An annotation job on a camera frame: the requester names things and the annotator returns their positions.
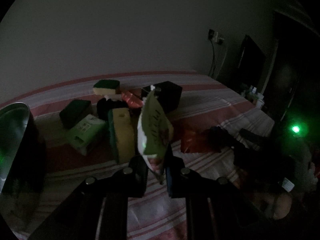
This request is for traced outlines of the wall power outlet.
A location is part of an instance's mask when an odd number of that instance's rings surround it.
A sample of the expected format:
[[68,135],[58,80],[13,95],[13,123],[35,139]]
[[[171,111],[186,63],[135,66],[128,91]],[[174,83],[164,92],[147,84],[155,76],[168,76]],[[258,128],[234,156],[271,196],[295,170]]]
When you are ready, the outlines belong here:
[[220,43],[220,42],[223,42],[225,39],[218,31],[214,31],[213,29],[209,29],[208,40],[212,41],[214,43]]

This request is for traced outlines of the black square box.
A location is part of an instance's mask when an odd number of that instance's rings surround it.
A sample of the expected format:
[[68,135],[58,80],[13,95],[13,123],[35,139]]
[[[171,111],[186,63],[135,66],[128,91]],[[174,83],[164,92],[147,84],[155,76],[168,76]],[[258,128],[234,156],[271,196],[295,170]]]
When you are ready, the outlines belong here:
[[74,99],[59,113],[59,117],[63,129],[70,130],[91,113],[91,101]]

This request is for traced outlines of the large metal bowl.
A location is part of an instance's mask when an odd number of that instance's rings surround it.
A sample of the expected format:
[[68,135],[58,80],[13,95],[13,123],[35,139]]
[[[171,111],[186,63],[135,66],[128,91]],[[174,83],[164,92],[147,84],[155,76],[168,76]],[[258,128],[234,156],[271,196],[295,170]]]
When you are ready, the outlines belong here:
[[46,143],[28,105],[1,109],[1,215],[12,227],[31,221],[46,181]]

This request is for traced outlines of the yellow green sponge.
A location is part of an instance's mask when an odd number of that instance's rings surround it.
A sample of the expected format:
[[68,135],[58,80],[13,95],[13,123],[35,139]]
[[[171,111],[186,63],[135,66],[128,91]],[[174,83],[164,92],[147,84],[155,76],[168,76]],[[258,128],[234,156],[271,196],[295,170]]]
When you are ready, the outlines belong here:
[[128,163],[135,155],[135,134],[128,108],[115,108],[108,113],[110,145],[118,164]]

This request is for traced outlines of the red foil packet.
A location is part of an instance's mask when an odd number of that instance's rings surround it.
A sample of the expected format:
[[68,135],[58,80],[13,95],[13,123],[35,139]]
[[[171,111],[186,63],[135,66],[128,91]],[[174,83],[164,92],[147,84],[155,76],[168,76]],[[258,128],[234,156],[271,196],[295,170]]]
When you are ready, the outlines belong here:
[[129,92],[128,90],[123,90],[121,92],[121,99],[125,101],[129,108],[141,108],[143,107],[143,102],[137,96]]

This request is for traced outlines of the green white snack packet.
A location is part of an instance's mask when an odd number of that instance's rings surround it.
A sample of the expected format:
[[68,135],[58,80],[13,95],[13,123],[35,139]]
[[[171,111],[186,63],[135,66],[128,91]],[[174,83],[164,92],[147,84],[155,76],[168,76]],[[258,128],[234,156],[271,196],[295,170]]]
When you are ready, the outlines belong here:
[[137,147],[147,167],[161,175],[174,129],[158,101],[160,89],[154,86],[151,88],[138,119]]

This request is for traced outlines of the striped red white tablecloth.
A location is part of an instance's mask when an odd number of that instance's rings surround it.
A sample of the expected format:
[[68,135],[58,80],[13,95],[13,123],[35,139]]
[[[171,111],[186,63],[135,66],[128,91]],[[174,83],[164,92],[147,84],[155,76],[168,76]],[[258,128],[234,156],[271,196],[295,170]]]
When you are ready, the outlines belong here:
[[[114,95],[96,95],[93,86],[99,80],[118,80],[120,90]],[[1,239],[30,239],[30,235],[84,180],[89,177],[105,179],[128,166],[118,164],[110,145],[108,113],[115,108],[128,108],[137,147],[137,125],[142,110],[129,108],[121,99],[128,90],[144,104],[143,87],[171,81],[183,88],[180,104],[172,118],[173,137],[170,148],[174,156],[183,159],[187,168],[204,178],[228,178],[239,184],[239,131],[249,130],[267,135],[273,120],[245,98],[218,81],[195,72],[137,72],[88,77],[64,82],[24,94],[6,103],[1,109],[16,102],[29,106],[35,125],[46,143],[46,181],[34,215],[25,227],[10,226],[1,215]],[[87,155],[75,150],[66,138],[69,130],[62,127],[59,113],[74,99],[89,100],[91,115],[105,121],[105,126],[87,146]],[[220,153],[181,152],[185,130],[203,132],[214,128],[219,133],[223,149]],[[126,239],[187,239],[185,199],[170,198],[167,191],[165,167],[157,175],[148,168],[146,191],[141,198],[128,199]]]

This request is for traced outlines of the black cube box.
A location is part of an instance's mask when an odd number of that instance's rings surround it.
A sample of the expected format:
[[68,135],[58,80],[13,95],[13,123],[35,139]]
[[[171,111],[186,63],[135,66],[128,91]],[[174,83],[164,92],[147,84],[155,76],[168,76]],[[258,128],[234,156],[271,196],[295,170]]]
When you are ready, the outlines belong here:
[[146,98],[154,90],[155,97],[163,108],[164,113],[170,119],[173,117],[180,104],[183,88],[171,81],[164,81],[143,87],[141,97]]

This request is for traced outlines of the yellow black sponge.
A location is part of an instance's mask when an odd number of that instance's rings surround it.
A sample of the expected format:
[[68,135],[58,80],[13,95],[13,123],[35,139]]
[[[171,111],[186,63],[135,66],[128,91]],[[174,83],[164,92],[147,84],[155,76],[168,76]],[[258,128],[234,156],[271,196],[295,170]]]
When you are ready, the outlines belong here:
[[99,80],[93,86],[93,92],[96,95],[114,95],[120,90],[120,81],[118,80]]

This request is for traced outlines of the green white small box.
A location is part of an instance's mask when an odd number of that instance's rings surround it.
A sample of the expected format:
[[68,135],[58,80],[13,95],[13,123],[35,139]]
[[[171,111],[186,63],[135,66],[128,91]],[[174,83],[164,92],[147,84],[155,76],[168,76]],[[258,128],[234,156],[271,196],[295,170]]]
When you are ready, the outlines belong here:
[[105,121],[89,114],[67,132],[66,138],[75,150],[87,155],[87,146],[104,126]]

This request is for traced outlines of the red dark packet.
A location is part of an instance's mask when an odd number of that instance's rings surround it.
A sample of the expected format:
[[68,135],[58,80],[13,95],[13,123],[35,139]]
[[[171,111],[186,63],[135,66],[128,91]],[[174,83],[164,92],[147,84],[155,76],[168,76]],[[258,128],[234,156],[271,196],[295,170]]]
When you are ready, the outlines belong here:
[[191,153],[220,153],[223,149],[219,133],[212,127],[203,132],[185,130],[181,139],[181,152]]

